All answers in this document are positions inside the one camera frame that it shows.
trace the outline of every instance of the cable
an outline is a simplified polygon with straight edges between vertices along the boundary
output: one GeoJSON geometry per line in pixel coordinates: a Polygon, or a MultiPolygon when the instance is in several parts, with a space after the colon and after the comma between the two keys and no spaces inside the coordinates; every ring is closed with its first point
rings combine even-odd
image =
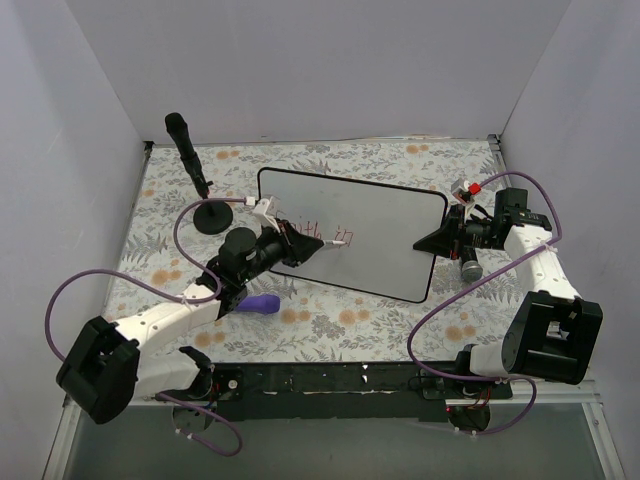
{"type": "Polygon", "coordinates": [[[176,223],[173,226],[173,241],[174,241],[178,251],[189,262],[191,262],[193,265],[198,267],[203,272],[205,272],[208,275],[210,275],[213,278],[213,280],[216,282],[216,291],[213,293],[213,295],[210,295],[210,296],[205,297],[205,298],[188,298],[188,299],[185,299],[183,297],[179,297],[179,296],[176,296],[176,295],[171,295],[171,294],[169,294],[167,292],[163,292],[162,290],[158,290],[157,288],[154,288],[151,285],[147,285],[146,283],[138,280],[137,278],[133,278],[132,276],[127,275],[126,273],[121,273],[121,272],[118,272],[116,270],[111,270],[111,269],[107,269],[107,268],[92,268],[92,269],[89,269],[89,270],[84,270],[84,271],[82,271],[80,273],[76,273],[75,275],[69,277],[67,280],[62,282],[62,284],[56,289],[56,291],[51,296],[51,300],[49,300],[49,304],[47,305],[47,310],[46,310],[45,315],[44,315],[44,335],[45,335],[45,337],[47,339],[47,343],[49,344],[49,348],[51,349],[53,354],[56,357],[58,357],[61,362],[64,362],[65,356],[62,354],[62,352],[60,352],[60,350],[58,350],[58,348],[56,347],[56,345],[53,342],[53,337],[51,336],[51,313],[53,311],[53,306],[56,303],[56,300],[58,299],[58,297],[60,296],[62,291],[70,283],[75,282],[79,278],[86,277],[88,275],[111,275],[111,276],[118,277],[118,278],[121,278],[123,280],[126,280],[128,282],[131,282],[134,285],[137,285],[140,288],[148,290],[151,293],[155,293],[156,295],[158,295],[158,296],[160,296],[160,297],[162,297],[162,298],[164,298],[166,300],[169,300],[171,302],[177,302],[177,303],[186,302],[186,303],[191,304],[191,305],[198,305],[198,304],[201,304],[201,303],[207,303],[207,302],[210,302],[212,300],[215,300],[216,297],[218,295],[220,295],[220,291],[222,290],[222,284],[220,283],[220,279],[218,278],[218,276],[215,273],[213,273],[211,270],[209,270],[207,267],[205,267],[204,265],[199,263],[197,260],[195,260],[193,257],[191,257],[191,255],[189,255],[187,252],[184,251],[184,249],[182,248],[182,246],[180,245],[180,242],[178,240],[178,227],[180,226],[180,222],[182,221],[184,216],[191,209],[193,209],[194,207],[197,207],[198,205],[202,205],[203,203],[213,203],[213,202],[243,202],[244,203],[244,201],[245,200],[243,198],[206,198],[204,200],[198,200],[197,202],[193,202],[191,205],[187,206],[184,210],[182,210],[182,212],[180,212],[180,215],[178,215],[178,219],[176,220],[176,223]]]}
{"type": "MultiPolygon", "coordinates": [[[[58,297],[60,296],[62,291],[70,283],[75,282],[79,278],[86,277],[88,275],[112,275],[114,277],[118,277],[118,278],[121,278],[121,279],[126,280],[128,282],[131,282],[134,285],[137,285],[140,288],[148,290],[151,293],[155,293],[156,295],[158,295],[158,296],[160,296],[160,297],[162,297],[162,298],[164,298],[166,300],[169,300],[169,301],[172,301],[172,302],[177,302],[177,303],[186,302],[186,303],[191,304],[191,305],[197,305],[197,304],[207,303],[207,302],[210,302],[212,300],[215,300],[217,298],[217,296],[220,295],[220,291],[222,290],[222,283],[220,282],[220,279],[218,278],[218,276],[215,273],[213,273],[207,267],[205,267],[200,262],[198,262],[193,257],[191,257],[191,255],[189,255],[187,252],[185,252],[184,249],[182,248],[182,246],[180,245],[180,241],[178,240],[178,228],[180,227],[180,222],[182,221],[184,216],[190,210],[192,210],[193,208],[197,207],[198,205],[202,205],[203,203],[214,203],[214,202],[245,203],[245,199],[244,198],[205,198],[204,200],[198,200],[197,202],[193,202],[191,205],[188,205],[184,210],[182,210],[182,212],[180,212],[180,215],[178,215],[178,218],[176,219],[176,222],[175,222],[175,224],[173,226],[173,241],[174,241],[178,251],[182,254],[182,256],[184,256],[187,259],[187,261],[189,261],[190,263],[192,263],[193,265],[198,267],[203,272],[205,272],[208,275],[210,275],[211,278],[213,278],[214,281],[216,282],[216,291],[213,293],[213,295],[210,295],[210,296],[205,297],[205,298],[189,298],[189,299],[185,299],[184,297],[171,295],[169,293],[163,292],[162,290],[158,290],[157,288],[154,288],[151,285],[147,285],[146,283],[138,280],[137,278],[133,278],[130,275],[118,272],[116,270],[110,270],[110,269],[107,269],[107,268],[92,268],[92,269],[89,269],[89,270],[84,270],[84,271],[82,271],[80,273],[76,273],[75,275],[69,277],[67,280],[62,282],[62,284],[56,289],[56,291],[51,296],[51,299],[49,300],[49,304],[47,305],[47,310],[46,310],[45,315],[44,315],[44,335],[45,335],[45,337],[47,339],[47,344],[49,344],[49,348],[51,349],[53,354],[56,357],[58,357],[61,362],[64,362],[65,356],[62,354],[62,352],[60,352],[58,347],[56,347],[55,343],[53,342],[53,337],[51,336],[51,313],[53,312],[53,306],[56,303],[56,300],[58,299],[58,297]]],[[[214,452],[216,452],[216,453],[218,453],[220,455],[223,455],[225,457],[231,457],[233,455],[236,455],[238,452],[240,452],[240,450],[242,450],[243,442],[242,442],[242,437],[240,435],[240,432],[228,420],[222,418],[220,415],[218,415],[216,413],[213,413],[213,412],[211,412],[209,410],[205,410],[205,409],[203,409],[201,407],[198,407],[197,405],[193,405],[193,404],[190,404],[188,402],[183,402],[182,400],[178,400],[176,398],[170,397],[169,395],[166,395],[164,393],[159,393],[158,397],[164,398],[165,400],[167,400],[169,402],[173,402],[173,403],[176,403],[178,405],[182,405],[182,406],[187,407],[187,408],[193,408],[193,409],[195,409],[195,410],[197,410],[199,412],[202,412],[202,413],[204,413],[206,415],[212,416],[213,418],[218,420],[220,423],[223,423],[224,425],[226,425],[229,429],[231,429],[231,431],[233,431],[233,433],[235,434],[236,438],[238,439],[238,447],[235,450],[233,450],[231,452],[228,452],[226,450],[222,450],[220,447],[214,445],[213,443],[209,442],[208,440],[205,440],[205,439],[199,437],[198,435],[194,435],[194,434],[191,434],[191,433],[186,433],[185,435],[187,435],[189,438],[193,438],[196,442],[201,443],[202,445],[204,445],[205,447],[209,448],[210,450],[212,450],[212,451],[214,451],[214,452]]]]}
{"type": "Polygon", "coordinates": [[[226,427],[229,428],[229,430],[233,432],[233,434],[236,436],[236,439],[238,440],[238,446],[235,448],[235,450],[231,450],[231,451],[222,450],[220,447],[211,443],[209,440],[205,440],[204,438],[194,433],[188,432],[186,430],[178,429],[179,433],[183,434],[189,439],[195,440],[196,442],[204,445],[208,449],[213,450],[218,455],[222,455],[223,457],[233,457],[234,455],[237,455],[238,453],[240,453],[240,450],[242,450],[242,447],[244,445],[244,442],[242,441],[242,435],[240,434],[240,431],[238,430],[238,428],[226,418],[221,417],[220,415],[212,412],[211,410],[206,410],[202,407],[199,407],[198,405],[194,405],[189,402],[183,402],[182,400],[178,400],[177,398],[170,397],[166,393],[158,393],[156,396],[168,402],[172,402],[182,407],[190,408],[190,409],[196,410],[197,412],[213,417],[215,420],[224,424],[226,427]]]}
{"type": "MultiPolygon", "coordinates": [[[[558,233],[557,233],[557,235],[555,237],[552,237],[551,239],[549,239],[549,241],[546,244],[540,245],[539,247],[535,248],[534,250],[530,251],[529,253],[526,253],[522,257],[512,261],[507,266],[502,267],[501,269],[493,272],[490,275],[487,275],[486,277],[478,280],[476,283],[474,283],[474,284],[470,285],[469,287],[463,289],[462,291],[456,293],[453,297],[449,298],[448,300],[446,300],[445,302],[441,303],[436,308],[431,310],[431,312],[429,312],[427,315],[425,315],[425,317],[422,320],[420,320],[415,325],[415,327],[413,327],[413,330],[411,330],[411,333],[409,333],[409,338],[407,339],[407,351],[409,353],[409,356],[411,357],[413,362],[418,367],[420,367],[423,370],[426,370],[427,372],[430,372],[430,373],[432,373],[434,375],[439,375],[439,376],[444,377],[444,378],[449,378],[451,380],[458,380],[458,381],[462,381],[462,382],[497,382],[497,381],[501,381],[502,380],[502,379],[497,378],[497,377],[476,377],[476,376],[470,376],[470,375],[454,375],[454,374],[451,374],[451,373],[446,373],[446,372],[441,372],[440,370],[436,370],[435,368],[430,367],[430,366],[426,365],[425,363],[421,362],[420,360],[418,360],[418,357],[416,357],[415,353],[413,352],[413,347],[412,347],[413,339],[415,338],[416,334],[418,333],[418,331],[422,328],[422,326],[425,323],[427,323],[435,315],[437,315],[439,312],[441,312],[442,310],[447,308],[449,305],[451,305],[452,303],[460,300],[465,295],[473,292],[476,288],[484,285],[487,282],[490,282],[494,278],[502,275],[503,273],[511,270],[512,268],[517,267],[522,262],[525,262],[526,260],[528,260],[531,257],[537,255],[538,253],[543,252],[549,246],[553,245],[554,243],[556,243],[560,239],[562,239],[562,226],[560,225],[560,219],[558,218],[558,213],[556,212],[556,209],[554,208],[553,203],[551,202],[551,199],[549,198],[549,195],[544,190],[542,185],[540,185],[540,183],[538,183],[538,181],[535,180],[530,175],[527,175],[526,173],[518,172],[518,171],[501,172],[501,173],[497,173],[497,174],[492,175],[491,177],[487,178],[485,181],[480,183],[480,187],[485,187],[488,183],[493,182],[494,180],[497,180],[498,178],[504,177],[506,175],[516,175],[516,176],[519,176],[519,177],[526,178],[527,180],[529,180],[531,183],[533,183],[536,186],[536,188],[542,194],[545,202],[547,202],[547,206],[549,207],[549,210],[551,211],[551,216],[553,217],[553,221],[556,224],[556,229],[557,229],[558,233]]],[[[519,415],[517,415],[513,420],[511,420],[510,422],[507,422],[504,425],[501,425],[500,427],[491,428],[489,430],[485,430],[484,432],[478,432],[479,435],[480,434],[489,435],[489,434],[492,434],[492,433],[498,433],[498,432],[501,432],[501,431],[511,427],[512,425],[515,425],[520,420],[522,420],[522,418],[527,413],[529,413],[529,410],[531,410],[531,408],[533,407],[533,404],[534,404],[536,396],[537,396],[537,387],[535,385],[535,382],[533,380],[531,380],[530,378],[528,378],[528,377],[514,377],[514,378],[511,378],[510,380],[525,380],[525,381],[529,382],[531,384],[532,389],[533,389],[533,393],[531,395],[531,400],[529,401],[527,406],[524,408],[524,410],[519,415]]]]}

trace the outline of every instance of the floral tablecloth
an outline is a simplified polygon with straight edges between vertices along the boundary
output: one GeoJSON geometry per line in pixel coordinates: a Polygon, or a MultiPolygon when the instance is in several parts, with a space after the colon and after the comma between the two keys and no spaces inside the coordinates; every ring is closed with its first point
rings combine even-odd
{"type": "MultiPolygon", "coordinates": [[[[459,177],[481,180],[501,168],[484,141],[363,142],[197,148],[212,196],[257,196],[257,173],[264,166],[366,179],[444,192],[459,177]]],[[[491,206],[495,182],[479,203],[491,206]]],[[[175,248],[171,230],[178,213],[197,200],[177,150],[154,148],[149,159],[119,270],[174,294],[198,275],[175,248]]],[[[259,231],[251,210],[234,205],[234,226],[259,231]]],[[[181,242],[205,263],[215,256],[223,235],[198,233],[185,218],[181,242]]],[[[478,252],[485,274],[503,266],[502,252],[478,252]]],[[[426,313],[464,287],[456,261],[436,262],[427,301],[410,304],[265,273],[249,285],[250,294],[273,293],[280,312],[231,313],[194,329],[157,355],[193,345],[214,362],[402,361],[406,340],[426,313]]],[[[429,322],[415,339],[417,354],[451,360],[467,343],[502,338],[522,294],[515,274],[506,274],[463,298],[429,322]]],[[[159,298],[122,280],[111,289],[109,320],[134,315],[159,298]]]]}

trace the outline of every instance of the white backdrop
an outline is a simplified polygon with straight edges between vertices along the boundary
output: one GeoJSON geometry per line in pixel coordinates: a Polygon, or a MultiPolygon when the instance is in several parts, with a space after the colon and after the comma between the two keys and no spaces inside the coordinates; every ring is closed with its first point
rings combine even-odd
{"type": "Polygon", "coordinates": [[[602,306],[592,367],[630,479],[640,478],[639,24],[637,0],[572,2],[503,137],[507,165],[538,179],[558,209],[571,282],[602,306]]]}
{"type": "Polygon", "coordinates": [[[67,0],[138,133],[502,132],[569,0],[67,0]]]}
{"type": "MultiPolygon", "coordinates": [[[[0,0],[0,58],[0,471],[36,479],[64,398],[44,311],[73,273],[115,266],[142,143],[63,0],[0,0]]],[[[106,280],[60,299],[63,352],[100,314],[106,280]]]]}

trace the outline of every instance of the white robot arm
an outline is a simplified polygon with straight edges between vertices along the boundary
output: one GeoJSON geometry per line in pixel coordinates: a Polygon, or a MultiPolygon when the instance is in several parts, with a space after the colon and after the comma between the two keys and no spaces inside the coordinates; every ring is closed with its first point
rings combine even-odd
{"type": "MultiPolygon", "coordinates": [[[[187,390],[193,398],[206,393],[212,366],[204,354],[182,347],[161,359],[149,355],[235,310],[247,296],[246,284],[276,263],[296,267],[325,245],[344,243],[298,233],[288,221],[275,217],[276,202],[271,197],[256,205],[259,237],[246,227],[227,233],[218,255],[207,263],[218,280],[203,273],[184,291],[184,302],[161,303],[114,323],[96,317],[85,324],[56,381],[96,423],[114,418],[134,397],[167,390],[187,390]],[[198,302],[216,291],[215,299],[198,302]]],[[[251,199],[247,203],[255,205],[251,199]]]]}
{"type": "MultiPolygon", "coordinates": [[[[546,216],[527,209],[527,191],[496,193],[494,216],[472,215],[477,184],[458,181],[453,205],[436,232],[414,244],[415,250],[451,259],[465,249],[504,250],[518,260],[552,238],[546,216]]],[[[602,322],[597,303],[585,301],[567,280],[556,251],[548,247],[515,267],[524,299],[503,341],[467,345],[458,354],[458,373],[508,378],[524,374],[577,384],[584,378],[602,322]]]]}

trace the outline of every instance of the purple object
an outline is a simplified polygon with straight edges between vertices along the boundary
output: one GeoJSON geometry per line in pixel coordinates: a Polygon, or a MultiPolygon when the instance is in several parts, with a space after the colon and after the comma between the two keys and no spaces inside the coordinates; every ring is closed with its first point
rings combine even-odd
{"type": "Polygon", "coordinates": [[[268,315],[276,313],[280,310],[280,297],[276,295],[258,295],[256,297],[247,297],[234,311],[236,312],[256,312],[268,315]]]}

